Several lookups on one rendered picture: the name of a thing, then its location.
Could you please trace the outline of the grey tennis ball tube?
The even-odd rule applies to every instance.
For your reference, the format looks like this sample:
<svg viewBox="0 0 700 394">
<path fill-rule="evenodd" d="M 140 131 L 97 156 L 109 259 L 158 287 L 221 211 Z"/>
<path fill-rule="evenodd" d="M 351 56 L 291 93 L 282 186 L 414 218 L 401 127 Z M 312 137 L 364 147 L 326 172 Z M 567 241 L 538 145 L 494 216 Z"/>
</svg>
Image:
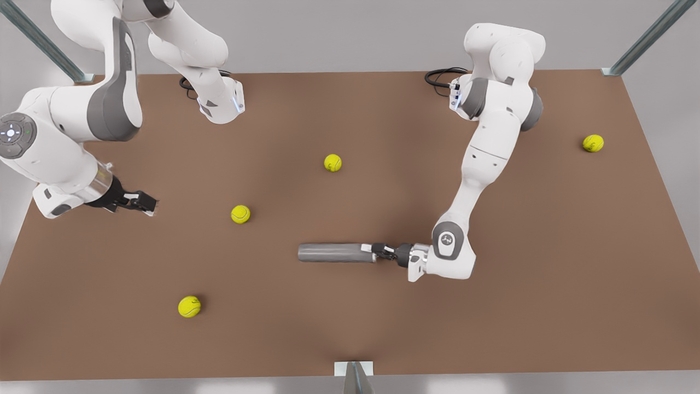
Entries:
<svg viewBox="0 0 700 394">
<path fill-rule="evenodd" d="M 363 252 L 361 244 L 300 244 L 298 259 L 301 262 L 375 263 L 373 253 Z"/>
</svg>

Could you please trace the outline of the silver frame post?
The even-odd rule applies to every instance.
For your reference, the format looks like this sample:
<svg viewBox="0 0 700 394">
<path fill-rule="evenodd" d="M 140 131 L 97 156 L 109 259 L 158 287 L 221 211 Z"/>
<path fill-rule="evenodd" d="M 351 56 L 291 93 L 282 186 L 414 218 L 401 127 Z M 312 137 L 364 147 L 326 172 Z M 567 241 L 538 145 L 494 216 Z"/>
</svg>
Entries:
<svg viewBox="0 0 700 394">
<path fill-rule="evenodd" d="M 14 2 L 0 0 L 4 15 L 30 42 L 46 55 L 60 70 L 78 84 L 94 82 L 94 74 L 85 74 Z"/>
<path fill-rule="evenodd" d="M 698 0 L 673 0 L 667 10 L 645 30 L 623 55 L 608 68 L 600 69 L 606 77 L 623 75 L 651 46 L 656 43 Z"/>
<path fill-rule="evenodd" d="M 334 376 L 343 377 L 343 394 L 375 394 L 368 379 L 374 376 L 373 361 L 335 362 Z"/>
</svg>

